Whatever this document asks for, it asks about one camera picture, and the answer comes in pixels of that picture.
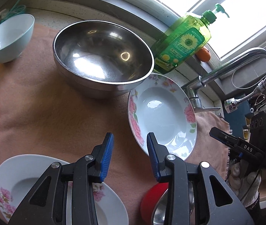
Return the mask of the right gloved hand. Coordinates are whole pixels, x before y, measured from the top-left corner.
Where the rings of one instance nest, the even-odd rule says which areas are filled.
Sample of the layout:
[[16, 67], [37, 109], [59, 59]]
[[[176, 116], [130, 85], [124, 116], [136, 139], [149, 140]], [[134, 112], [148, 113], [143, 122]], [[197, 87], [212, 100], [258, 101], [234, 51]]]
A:
[[249, 163], [247, 161], [240, 160], [231, 166], [227, 179], [228, 186], [246, 208], [258, 201], [261, 184], [259, 171], [246, 174], [248, 167]]

